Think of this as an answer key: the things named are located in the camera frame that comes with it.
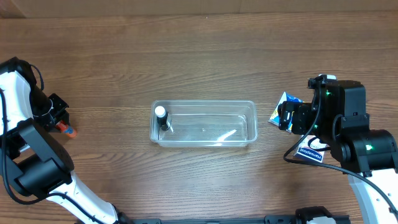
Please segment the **brown tabletop surface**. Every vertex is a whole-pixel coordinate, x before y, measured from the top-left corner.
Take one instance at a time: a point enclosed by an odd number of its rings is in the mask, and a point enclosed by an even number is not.
[[[323,205],[362,223],[347,177],[288,164],[298,136],[268,123],[283,91],[310,101],[319,73],[366,87],[372,129],[398,136],[398,12],[0,20],[0,60],[40,68],[69,105],[75,139],[54,136],[80,179],[131,218],[234,218]],[[248,147],[165,148],[149,139],[155,100],[252,100]],[[330,154],[325,162],[338,165]],[[73,223],[51,202],[0,187],[0,223]]]

